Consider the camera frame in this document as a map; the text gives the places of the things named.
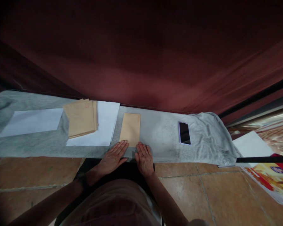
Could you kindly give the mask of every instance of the hand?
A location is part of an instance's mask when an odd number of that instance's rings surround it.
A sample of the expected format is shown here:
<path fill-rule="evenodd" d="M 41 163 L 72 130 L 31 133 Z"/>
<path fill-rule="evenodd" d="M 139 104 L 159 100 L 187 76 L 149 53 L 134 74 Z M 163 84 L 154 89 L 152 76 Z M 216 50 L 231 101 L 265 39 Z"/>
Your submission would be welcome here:
<path fill-rule="evenodd" d="M 137 166 L 144 178 L 151 176 L 154 172 L 153 157 L 150 147 L 138 142 L 136 145 L 138 153 L 135 153 Z"/>
<path fill-rule="evenodd" d="M 122 140 L 116 143 L 102 158 L 100 163 L 95 166 L 97 173 L 103 177 L 116 170 L 121 164 L 127 161 L 127 158 L 121 159 L 129 147 L 128 140 Z"/>

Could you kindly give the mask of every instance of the person's left hand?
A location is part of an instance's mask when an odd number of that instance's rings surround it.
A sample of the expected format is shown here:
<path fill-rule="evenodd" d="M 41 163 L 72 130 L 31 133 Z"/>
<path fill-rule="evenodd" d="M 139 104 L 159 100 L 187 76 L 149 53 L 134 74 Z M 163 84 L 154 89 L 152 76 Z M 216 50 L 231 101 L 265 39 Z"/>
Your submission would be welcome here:
<path fill-rule="evenodd" d="M 122 140 L 116 143 L 102 158 L 96 166 L 97 173 L 102 177 L 116 170 L 121 164 L 127 161 L 127 158 L 121 159 L 129 147 L 128 140 Z"/>

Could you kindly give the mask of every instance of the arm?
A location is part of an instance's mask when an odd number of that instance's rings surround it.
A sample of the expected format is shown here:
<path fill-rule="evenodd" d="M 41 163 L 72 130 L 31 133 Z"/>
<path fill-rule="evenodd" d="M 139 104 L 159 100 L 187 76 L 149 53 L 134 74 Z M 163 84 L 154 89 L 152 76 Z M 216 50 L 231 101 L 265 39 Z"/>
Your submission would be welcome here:
<path fill-rule="evenodd" d="M 136 148 L 138 153 L 135 153 L 135 159 L 138 169 L 145 177 L 146 182 L 161 209 L 166 225 L 188 225 L 188 220 L 154 172 L 153 157 L 150 147 L 139 142 Z"/>
<path fill-rule="evenodd" d="M 121 141 L 110 149 L 101 162 L 86 173 L 89 186 L 95 184 L 103 176 L 113 172 L 127 159 L 121 159 L 129 144 Z M 78 180 L 56 191 L 21 216 L 13 220 L 9 226 L 14 225 L 49 225 L 73 200 L 83 191 Z"/>

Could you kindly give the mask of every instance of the smartphone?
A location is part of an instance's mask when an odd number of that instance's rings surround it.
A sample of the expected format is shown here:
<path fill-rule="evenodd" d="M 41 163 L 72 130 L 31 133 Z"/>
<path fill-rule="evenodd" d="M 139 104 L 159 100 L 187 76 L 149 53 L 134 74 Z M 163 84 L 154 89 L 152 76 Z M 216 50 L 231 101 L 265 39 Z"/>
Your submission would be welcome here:
<path fill-rule="evenodd" d="M 180 143 L 191 145 L 190 133 L 189 133 L 189 125 L 184 122 L 178 123 L 179 127 L 179 140 Z"/>

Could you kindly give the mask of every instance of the black wristband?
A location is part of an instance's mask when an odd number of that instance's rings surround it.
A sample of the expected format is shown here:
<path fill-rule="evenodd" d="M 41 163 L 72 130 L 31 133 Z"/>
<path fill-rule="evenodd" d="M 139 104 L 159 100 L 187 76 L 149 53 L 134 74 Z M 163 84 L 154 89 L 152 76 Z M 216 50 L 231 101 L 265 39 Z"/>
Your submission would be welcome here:
<path fill-rule="evenodd" d="M 81 172 L 78 174 L 78 181 L 81 183 L 83 191 L 86 191 L 89 189 L 89 185 L 87 183 L 87 178 L 86 178 L 86 174 Z"/>

